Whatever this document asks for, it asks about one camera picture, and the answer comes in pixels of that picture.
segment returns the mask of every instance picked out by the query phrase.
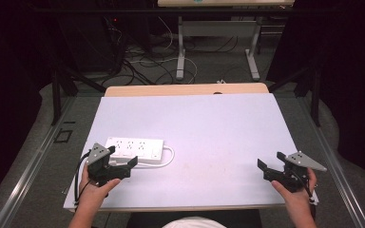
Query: human hand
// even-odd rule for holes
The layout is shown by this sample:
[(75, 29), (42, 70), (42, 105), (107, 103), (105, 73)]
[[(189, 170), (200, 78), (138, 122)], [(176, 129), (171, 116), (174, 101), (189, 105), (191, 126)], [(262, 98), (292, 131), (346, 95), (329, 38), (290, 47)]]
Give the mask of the human hand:
[(91, 227), (94, 216), (106, 195), (120, 182), (121, 180), (114, 179), (101, 187), (94, 185), (88, 178), (87, 164), (85, 164), (79, 184), (79, 205), (69, 227)]
[[(317, 183), (317, 177), (311, 168), (307, 168), (307, 173), (309, 176), (310, 192), (313, 193)], [(301, 191), (291, 193), (278, 181), (273, 180), (271, 183), (284, 198), (289, 217), (297, 228), (316, 227), (310, 211), (309, 195), (304, 188)]]

